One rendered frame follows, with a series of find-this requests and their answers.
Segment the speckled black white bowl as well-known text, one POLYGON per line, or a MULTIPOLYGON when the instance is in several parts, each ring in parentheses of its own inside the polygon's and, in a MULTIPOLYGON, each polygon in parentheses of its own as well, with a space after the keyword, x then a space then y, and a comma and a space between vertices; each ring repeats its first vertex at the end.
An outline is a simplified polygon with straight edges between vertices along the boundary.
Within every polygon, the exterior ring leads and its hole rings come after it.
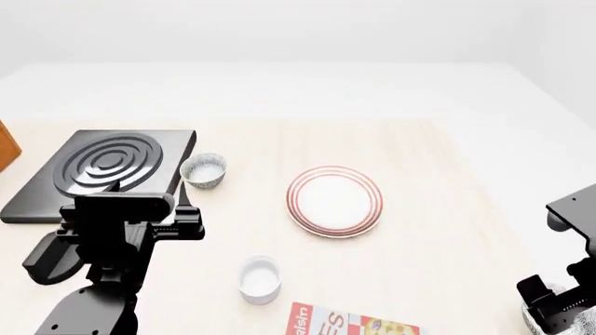
POLYGON ((195 154, 181 164, 181 178, 197 189, 210 190, 218 186, 227 171, 225 159, 215 153, 195 154))
MULTIPOLYGON (((555 294, 560 294, 568 289, 559 287, 554 284, 546 284, 548 289, 551 289, 555 294)), ((533 335, 548 335, 543 331, 530 315, 530 309, 522 301, 522 317, 527 328, 533 335)), ((596 335, 596 306, 588 309, 586 312, 581 312, 573 321, 570 328, 561 331, 555 335, 596 335)))

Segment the white ramekin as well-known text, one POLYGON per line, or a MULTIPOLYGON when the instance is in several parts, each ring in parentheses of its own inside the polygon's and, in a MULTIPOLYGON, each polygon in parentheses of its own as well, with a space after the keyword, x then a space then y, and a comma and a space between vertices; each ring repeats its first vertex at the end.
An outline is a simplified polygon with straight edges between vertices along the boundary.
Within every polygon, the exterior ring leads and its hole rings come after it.
POLYGON ((280 270, 274 259, 255 255, 244 261, 238 276, 238 291, 244 301, 265 305, 274 301, 280 290, 280 270))

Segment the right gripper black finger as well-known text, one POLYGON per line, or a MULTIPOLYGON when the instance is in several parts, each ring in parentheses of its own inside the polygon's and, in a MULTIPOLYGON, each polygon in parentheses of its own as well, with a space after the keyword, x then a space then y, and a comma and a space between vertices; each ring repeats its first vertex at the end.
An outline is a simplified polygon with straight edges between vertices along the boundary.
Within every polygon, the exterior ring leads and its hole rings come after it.
POLYGON ((531 275, 517 284, 523 302, 529 309, 554 309, 555 293, 548 289, 540 275, 531 275))

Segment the brown wooden cabinet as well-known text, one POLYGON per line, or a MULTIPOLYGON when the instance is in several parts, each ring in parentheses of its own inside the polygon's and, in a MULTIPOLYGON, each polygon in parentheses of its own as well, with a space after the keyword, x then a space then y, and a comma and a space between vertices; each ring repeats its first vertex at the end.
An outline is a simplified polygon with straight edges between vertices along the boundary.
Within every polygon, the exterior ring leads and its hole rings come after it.
POLYGON ((20 146, 0 120, 0 172, 12 164, 22 153, 20 146))

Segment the white plate with red rings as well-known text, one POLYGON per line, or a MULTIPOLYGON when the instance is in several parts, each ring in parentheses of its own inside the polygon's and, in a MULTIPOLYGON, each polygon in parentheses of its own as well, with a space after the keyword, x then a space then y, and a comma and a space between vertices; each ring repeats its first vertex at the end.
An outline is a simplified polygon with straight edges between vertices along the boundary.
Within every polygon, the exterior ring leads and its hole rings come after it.
POLYGON ((381 219, 379 186, 356 169, 313 167, 291 181, 285 195, 291 220, 310 234, 346 239, 366 234, 381 219))

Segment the red cookies box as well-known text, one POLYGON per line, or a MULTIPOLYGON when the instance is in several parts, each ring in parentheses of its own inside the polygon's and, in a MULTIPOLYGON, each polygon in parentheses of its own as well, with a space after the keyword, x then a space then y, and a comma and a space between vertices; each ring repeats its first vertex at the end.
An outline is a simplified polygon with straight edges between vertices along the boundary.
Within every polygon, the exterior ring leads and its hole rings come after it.
POLYGON ((284 335, 425 335, 418 326, 294 302, 284 335))

